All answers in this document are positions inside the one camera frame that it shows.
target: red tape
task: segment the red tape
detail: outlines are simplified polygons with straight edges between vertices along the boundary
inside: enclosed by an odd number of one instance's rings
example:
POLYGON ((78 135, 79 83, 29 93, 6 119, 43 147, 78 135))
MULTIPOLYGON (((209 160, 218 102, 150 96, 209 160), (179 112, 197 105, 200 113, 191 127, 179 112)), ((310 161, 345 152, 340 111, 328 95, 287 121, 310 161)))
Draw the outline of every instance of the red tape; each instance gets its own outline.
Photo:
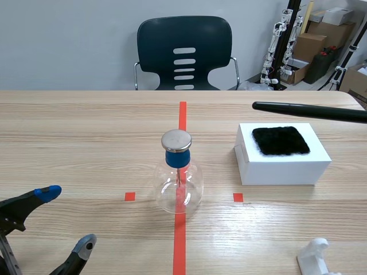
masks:
MULTIPOLYGON (((186 130, 187 104, 185 101, 179 103, 178 128, 186 130)), ((176 190, 176 211, 184 212, 183 199, 186 197, 186 174, 180 170, 180 187, 176 190)), ((174 240, 173 240, 173 275, 186 274, 186 213, 174 216, 174 240)))

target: plastic bag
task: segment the plastic bag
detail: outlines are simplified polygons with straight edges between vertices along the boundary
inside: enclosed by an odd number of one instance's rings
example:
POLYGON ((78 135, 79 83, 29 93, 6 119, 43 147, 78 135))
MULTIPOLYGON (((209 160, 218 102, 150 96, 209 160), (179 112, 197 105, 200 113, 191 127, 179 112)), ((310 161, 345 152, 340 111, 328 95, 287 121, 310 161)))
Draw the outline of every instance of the plastic bag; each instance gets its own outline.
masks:
POLYGON ((242 82, 237 90, 240 91, 273 91, 273 87, 266 84, 251 83, 248 81, 242 82))

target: black pole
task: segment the black pole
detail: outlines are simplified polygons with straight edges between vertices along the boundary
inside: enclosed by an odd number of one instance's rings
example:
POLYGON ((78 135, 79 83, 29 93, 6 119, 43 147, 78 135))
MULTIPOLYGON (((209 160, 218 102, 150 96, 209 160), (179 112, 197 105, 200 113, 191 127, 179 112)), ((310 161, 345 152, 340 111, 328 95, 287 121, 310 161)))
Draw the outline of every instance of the black pole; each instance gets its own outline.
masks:
MULTIPOLYGON (((365 32, 367 30, 367 21, 365 22, 361 32, 359 33, 359 35, 357 36, 356 40, 354 41, 354 43, 352 45, 349 46, 349 52, 346 55, 346 57, 344 58, 342 64, 340 65, 341 68, 345 68, 350 60, 350 58, 352 57, 353 53, 358 49, 358 44, 360 43, 362 37, 364 36, 365 32)), ((325 84, 323 84, 318 91, 320 91, 321 89, 323 89, 327 84, 330 83, 331 79, 334 78, 334 80, 338 80, 339 76, 342 74, 342 77, 340 78, 339 83, 337 84, 337 91, 340 89, 340 86, 342 85, 343 79, 344 79, 344 75, 345 75, 346 70, 336 70, 330 77, 329 79, 325 82, 325 84)))
POLYGON ((283 115, 312 117, 315 119, 339 120, 356 123, 367 123, 367 111, 322 107, 305 104, 259 102, 252 104, 255 110, 280 113, 283 115))
POLYGON ((278 84, 273 84, 274 90, 280 88, 280 67, 284 65, 283 57, 287 50, 289 38, 291 37, 294 22, 296 21, 301 0, 290 0, 288 3, 288 9, 292 10, 292 16, 287 30, 282 33, 279 38, 278 44, 275 49, 274 60, 272 62, 273 71, 269 74, 270 79, 278 79, 278 84))

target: black chair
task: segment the black chair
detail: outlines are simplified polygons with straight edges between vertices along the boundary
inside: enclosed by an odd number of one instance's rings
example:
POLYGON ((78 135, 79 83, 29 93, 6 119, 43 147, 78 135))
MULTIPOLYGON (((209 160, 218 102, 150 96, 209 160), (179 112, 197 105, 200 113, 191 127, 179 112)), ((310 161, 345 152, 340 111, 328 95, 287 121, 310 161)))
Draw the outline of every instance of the black chair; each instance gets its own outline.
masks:
POLYGON ((142 71, 159 75, 157 90, 218 90, 209 84, 208 74, 227 66, 231 59, 236 66, 237 89, 240 76, 231 52, 232 30, 223 18, 180 16, 147 20, 138 30, 140 62, 135 64, 135 89, 138 90, 136 67, 140 64, 142 71))

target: glass flask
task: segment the glass flask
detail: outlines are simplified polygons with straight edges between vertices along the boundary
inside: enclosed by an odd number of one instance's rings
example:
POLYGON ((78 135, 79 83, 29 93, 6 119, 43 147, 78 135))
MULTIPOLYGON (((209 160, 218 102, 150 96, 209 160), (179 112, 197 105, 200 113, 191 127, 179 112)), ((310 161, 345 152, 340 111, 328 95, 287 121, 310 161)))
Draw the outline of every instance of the glass flask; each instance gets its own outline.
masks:
POLYGON ((154 194, 158 205, 170 213, 192 213, 202 197, 202 171, 190 156, 191 145, 190 134, 183 130, 162 136, 166 156, 154 171, 154 194))

